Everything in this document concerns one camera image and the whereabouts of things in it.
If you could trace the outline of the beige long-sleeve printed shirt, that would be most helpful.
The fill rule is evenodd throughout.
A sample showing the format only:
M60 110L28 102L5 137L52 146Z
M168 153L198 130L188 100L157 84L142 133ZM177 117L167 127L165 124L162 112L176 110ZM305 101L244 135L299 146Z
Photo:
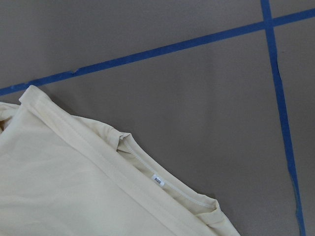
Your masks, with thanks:
M71 115L30 86L0 104L3 236L236 236L216 199L130 133Z

